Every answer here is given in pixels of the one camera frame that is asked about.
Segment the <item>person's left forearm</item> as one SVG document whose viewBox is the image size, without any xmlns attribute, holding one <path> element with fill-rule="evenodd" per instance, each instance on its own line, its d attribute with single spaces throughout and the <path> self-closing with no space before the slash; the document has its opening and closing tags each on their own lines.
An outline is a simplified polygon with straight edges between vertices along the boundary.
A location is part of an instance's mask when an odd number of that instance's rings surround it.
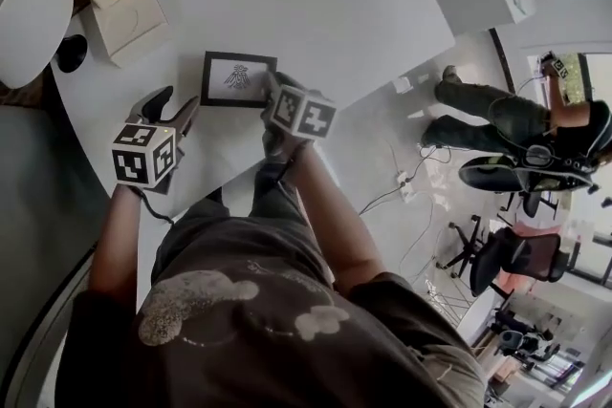
<svg viewBox="0 0 612 408">
<path fill-rule="evenodd" d="M 141 208 L 128 186 L 115 187 L 90 269 L 89 289 L 126 308 L 136 306 Z"/>
</svg>

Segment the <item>white table lamp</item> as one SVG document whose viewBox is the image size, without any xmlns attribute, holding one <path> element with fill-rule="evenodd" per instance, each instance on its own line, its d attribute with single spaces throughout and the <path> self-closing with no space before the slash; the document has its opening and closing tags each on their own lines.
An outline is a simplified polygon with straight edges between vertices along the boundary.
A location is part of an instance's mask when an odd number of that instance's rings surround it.
<svg viewBox="0 0 612 408">
<path fill-rule="evenodd" d="M 0 82 L 31 83 L 51 62 L 76 71 L 88 52 L 82 34 L 68 35 L 74 0 L 0 0 Z"/>
</svg>

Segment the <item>beige desktop organizer box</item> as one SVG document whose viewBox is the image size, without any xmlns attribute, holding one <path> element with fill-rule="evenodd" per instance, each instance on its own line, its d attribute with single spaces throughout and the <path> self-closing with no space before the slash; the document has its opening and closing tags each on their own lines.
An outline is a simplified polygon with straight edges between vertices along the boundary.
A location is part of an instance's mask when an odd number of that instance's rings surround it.
<svg viewBox="0 0 612 408">
<path fill-rule="evenodd" d="M 170 39 L 158 0 L 90 0 L 110 60 L 123 68 Z"/>
</svg>

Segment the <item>person's brown t-shirt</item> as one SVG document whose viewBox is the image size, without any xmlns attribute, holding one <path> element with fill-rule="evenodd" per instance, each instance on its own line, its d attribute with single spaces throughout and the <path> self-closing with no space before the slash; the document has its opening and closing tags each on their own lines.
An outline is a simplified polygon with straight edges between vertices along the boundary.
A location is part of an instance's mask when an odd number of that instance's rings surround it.
<svg viewBox="0 0 612 408">
<path fill-rule="evenodd" d="M 211 218 L 166 234 L 138 312 L 80 293 L 56 408 L 483 408 L 469 346 L 400 276 L 336 292 L 306 225 Z"/>
</svg>

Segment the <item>black office chair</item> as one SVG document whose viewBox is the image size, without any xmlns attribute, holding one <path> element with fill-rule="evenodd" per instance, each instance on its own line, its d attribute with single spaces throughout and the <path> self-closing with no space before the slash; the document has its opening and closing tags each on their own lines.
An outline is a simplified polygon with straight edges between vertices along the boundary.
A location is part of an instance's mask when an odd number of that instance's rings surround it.
<svg viewBox="0 0 612 408">
<path fill-rule="evenodd" d="M 569 268 L 571 254 L 561 249 L 561 237 L 557 234 L 520 236 L 504 226 L 480 239 L 482 218 L 473 215 L 471 220 L 474 222 L 471 236 L 467 236 L 459 225 L 448 224 L 457 232 L 463 249 L 447 263 L 436 263 L 435 267 L 448 270 L 459 265 L 459 271 L 450 275 L 453 278 L 459 278 L 466 268 L 470 268 L 470 291 L 474 297 L 491 288 L 508 298 L 510 295 L 494 283 L 501 271 L 555 283 Z"/>
<path fill-rule="evenodd" d="M 587 157 L 564 157 L 551 142 L 517 146 L 509 155 L 479 157 L 458 171 L 466 185 L 493 193 L 517 193 L 523 197 L 524 212 L 533 218 L 545 192 L 588 193 L 600 187 L 592 180 L 595 162 Z"/>
</svg>

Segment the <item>white power strip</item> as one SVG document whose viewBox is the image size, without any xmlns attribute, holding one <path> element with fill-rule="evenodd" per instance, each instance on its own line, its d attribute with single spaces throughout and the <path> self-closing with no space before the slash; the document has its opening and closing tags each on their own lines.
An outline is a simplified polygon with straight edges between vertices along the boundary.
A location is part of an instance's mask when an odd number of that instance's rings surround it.
<svg viewBox="0 0 612 408">
<path fill-rule="evenodd" d="M 408 177 L 408 175 L 402 171 L 397 176 L 397 185 L 399 188 L 399 192 L 402 200 L 408 204 L 415 196 L 416 192 L 411 183 L 412 179 Z"/>
</svg>

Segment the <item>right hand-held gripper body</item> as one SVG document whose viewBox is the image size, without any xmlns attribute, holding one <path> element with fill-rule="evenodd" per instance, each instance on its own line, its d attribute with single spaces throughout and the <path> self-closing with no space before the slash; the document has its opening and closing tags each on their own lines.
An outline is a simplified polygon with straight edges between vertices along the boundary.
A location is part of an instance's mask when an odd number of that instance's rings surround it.
<svg viewBox="0 0 612 408">
<path fill-rule="evenodd" d="M 265 161 L 284 162 L 283 144 L 287 140 L 311 142 L 326 139 L 337 113 L 337 105 L 318 91 L 302 93 L 283 87 L 273 109 L 265 111 L 264 108 L 260 116 L 264 124 Z"/>
</svg>

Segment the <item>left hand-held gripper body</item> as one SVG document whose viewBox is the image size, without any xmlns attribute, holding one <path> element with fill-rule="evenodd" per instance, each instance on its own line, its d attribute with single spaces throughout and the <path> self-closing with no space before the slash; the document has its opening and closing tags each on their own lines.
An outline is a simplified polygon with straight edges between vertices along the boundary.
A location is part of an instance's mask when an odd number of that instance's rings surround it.
<svg viewBox="0 0 612 408">
<path fill-rule="evenodd" d="M 111 148 L 117 182 L 166 195 L 185 156 L 186 132 L 186 114 L 158 122 L 130 114 Z"/>
</svg>

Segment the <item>black picture frame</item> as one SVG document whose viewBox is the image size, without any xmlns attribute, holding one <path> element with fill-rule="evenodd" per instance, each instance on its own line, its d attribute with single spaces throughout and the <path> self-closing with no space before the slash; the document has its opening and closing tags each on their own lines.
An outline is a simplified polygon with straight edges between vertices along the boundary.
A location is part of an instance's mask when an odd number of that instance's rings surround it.
<svg viewBox="0 0 612 408">
<path fill-rule="evenodd" d="M 276 65 L 276 57 L 206 51 L 201 105 L 265 108 L 268 72 L 274 72 Z"/>
</svg>

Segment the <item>person's right forearm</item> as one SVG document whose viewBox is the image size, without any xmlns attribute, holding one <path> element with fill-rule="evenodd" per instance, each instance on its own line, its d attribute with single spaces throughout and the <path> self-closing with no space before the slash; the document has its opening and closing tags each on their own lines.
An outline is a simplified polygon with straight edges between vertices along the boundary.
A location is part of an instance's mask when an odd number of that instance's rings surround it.
<svg viewBox="0 0 612 408">
<path fill-rule="evenodd" d="M 298 191 L 337 290 L 346 295 L 385 272 L 372 235 L 313 145 L 292 141 L 283 150 L 289 157 L 288 180 Z"/>
</svg>

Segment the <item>person's grey trousers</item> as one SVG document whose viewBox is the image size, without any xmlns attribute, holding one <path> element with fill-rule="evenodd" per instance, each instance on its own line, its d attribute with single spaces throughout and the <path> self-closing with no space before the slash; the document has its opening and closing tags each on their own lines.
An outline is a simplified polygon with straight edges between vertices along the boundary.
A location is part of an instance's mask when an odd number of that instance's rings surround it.
<svg viewBox="0 0 612 408">
<path fill-rule="evenodd" d="M 262 162 L 254 177 L 250 217 L 282 219 L 307 225 L 297 190 L 285 177 L 284 170 L 283 162 Z"/>
</svg>

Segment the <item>white desk with drawers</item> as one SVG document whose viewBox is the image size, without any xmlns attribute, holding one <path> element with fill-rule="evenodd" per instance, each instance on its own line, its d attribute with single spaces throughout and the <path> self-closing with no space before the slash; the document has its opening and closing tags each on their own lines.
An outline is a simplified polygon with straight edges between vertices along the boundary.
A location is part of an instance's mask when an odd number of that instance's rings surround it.
<svg viewBox="0 0 612 408">
<path fill-rule="evenodd" d="M 112 191 L 111 144 L 132 106 L 172 86 L 172 116 L 202 87 L 206 51 L 267 55 L 279 71 L 346 108 L 451 48 L 455 39 L 436 0 L 158 0 L 170 39 L 120 68 L 104 47 L 91 9 L 70 33 L 88 54 L 55 83 L 100 184 Z"/>
</svg>

